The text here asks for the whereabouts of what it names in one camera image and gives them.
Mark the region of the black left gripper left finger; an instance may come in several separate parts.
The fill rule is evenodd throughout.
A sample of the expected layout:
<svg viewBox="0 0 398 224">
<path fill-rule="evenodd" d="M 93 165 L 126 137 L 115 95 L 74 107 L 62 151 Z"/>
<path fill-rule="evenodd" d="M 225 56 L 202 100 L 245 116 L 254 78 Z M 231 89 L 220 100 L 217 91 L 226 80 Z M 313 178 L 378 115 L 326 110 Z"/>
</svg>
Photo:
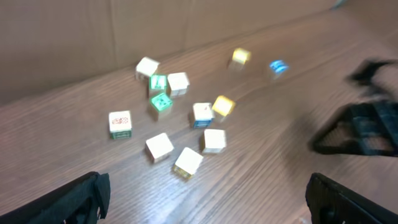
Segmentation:
<svg viewBox="0 0 398 224">
<path fill-rule="evenodd" d="M 109 204 L 109 174 L 89 172 L 1 215 L 1 224 L 96 224 L 106 218 Z"/>
</svg>

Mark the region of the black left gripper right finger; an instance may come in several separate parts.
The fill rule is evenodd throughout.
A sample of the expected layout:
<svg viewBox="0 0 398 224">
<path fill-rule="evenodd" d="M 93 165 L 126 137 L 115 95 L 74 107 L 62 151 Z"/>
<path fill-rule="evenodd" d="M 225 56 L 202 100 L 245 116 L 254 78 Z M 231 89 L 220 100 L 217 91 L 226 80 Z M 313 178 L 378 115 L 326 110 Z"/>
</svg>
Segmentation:
<svg viewBox="0 0 398 224">
<path fill-rule="evenodd" d="M 305 192 L 313 224 L 397 224 L 397 214 L 321 173 L 313 173 Z"/>
</svg>

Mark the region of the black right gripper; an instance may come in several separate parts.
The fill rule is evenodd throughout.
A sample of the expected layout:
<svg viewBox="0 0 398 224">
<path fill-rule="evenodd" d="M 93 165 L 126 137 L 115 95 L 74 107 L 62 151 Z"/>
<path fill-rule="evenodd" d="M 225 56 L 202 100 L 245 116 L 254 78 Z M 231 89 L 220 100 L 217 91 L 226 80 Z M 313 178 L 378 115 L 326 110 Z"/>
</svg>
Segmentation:
<svg viewBox="0 0 398 224">
<path fill-rule="evenodd" d="M 364 60 L 346 81 L 365 87 L 364 93 L 388 93 L 373 78 L 384 66 L 397 65 L 397 59 Z M 373 101 L 339 107 L 308 141 L 319 154 L 361 156 L 397 155 L 397 103 Z"/>
</svg>

